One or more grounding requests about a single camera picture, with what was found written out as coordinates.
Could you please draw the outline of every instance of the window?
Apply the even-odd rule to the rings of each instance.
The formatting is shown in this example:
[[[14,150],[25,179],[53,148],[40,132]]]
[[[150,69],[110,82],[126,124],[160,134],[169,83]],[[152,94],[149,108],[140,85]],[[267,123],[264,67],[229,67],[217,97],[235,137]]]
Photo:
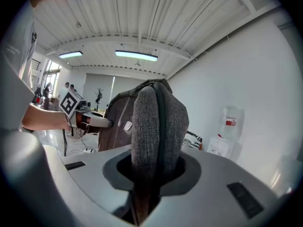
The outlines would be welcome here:
[[[57,83],[58,78],[60,75],[60,69],[62,66],[58,65],[57,63],[53,61],[49,61],[46,70],[44,72],[43,81],[44,81],[44,87],[50,82],[52,85],[49,88],[49,97],[53,97],[56,95],[56,89],[57,89]]]

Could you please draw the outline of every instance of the tiled floor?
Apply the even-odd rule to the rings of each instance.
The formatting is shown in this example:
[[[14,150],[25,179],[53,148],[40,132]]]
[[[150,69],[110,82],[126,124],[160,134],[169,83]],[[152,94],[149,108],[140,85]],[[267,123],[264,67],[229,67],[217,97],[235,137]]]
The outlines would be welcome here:
[[[35,131],[33,134],[39,139],[42,145],[54,146],[57,148],[61,157],[64,156],[64,141],[62,130],[50,130],[50,131]],[[83,142],[76,139],[70,139],[66,137],[67,140],[67,152],[68,156],[75,156],[85,154],[83,151],[86,149],[84,144],[88,149],[98,150],[98,135],[86,134],[82,137]]]

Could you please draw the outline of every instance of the white ceiling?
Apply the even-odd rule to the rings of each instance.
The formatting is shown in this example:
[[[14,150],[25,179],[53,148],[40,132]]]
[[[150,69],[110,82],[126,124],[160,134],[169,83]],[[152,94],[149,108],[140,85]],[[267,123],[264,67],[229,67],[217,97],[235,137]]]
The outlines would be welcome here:
[[[229,33],[277,7],[275,0],[47,0],[34,11],[37,52],[71,70],[169,78]],[[157,62],[121,58],[148,53]],[[59,54],[82,51],[61,60]]]

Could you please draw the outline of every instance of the human arm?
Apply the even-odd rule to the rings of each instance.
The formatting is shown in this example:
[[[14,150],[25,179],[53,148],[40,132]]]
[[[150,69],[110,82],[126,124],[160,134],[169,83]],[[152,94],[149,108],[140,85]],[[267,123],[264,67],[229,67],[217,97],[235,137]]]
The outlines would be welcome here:
[[[23,117],[22,126],[34,131],[71,130],[66,121],[65,113],[43,110],[32,104],[29,105]]]

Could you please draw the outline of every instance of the fluorescent light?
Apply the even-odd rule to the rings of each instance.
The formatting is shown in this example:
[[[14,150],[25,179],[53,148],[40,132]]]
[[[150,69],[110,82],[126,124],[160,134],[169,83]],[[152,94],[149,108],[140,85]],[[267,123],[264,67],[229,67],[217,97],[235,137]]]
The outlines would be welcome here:
[[[81,56],[81,55],[83,55],[83,53],[81,51],[75,51],[75,52],[70,52],[70,53],[59,55],[59,57],[61,59],[64,59],[64,58],[69,58],[69,57],[74,57],[74,56]]]
[[[124,56],[124,57],[131,57],[131,58],[137,58],[142,60],[148,60],[148,61],[157,61],[158,57],[155,55],[148,55],[138,52],[132,52],[132,51],[116,51],[116,56]]]

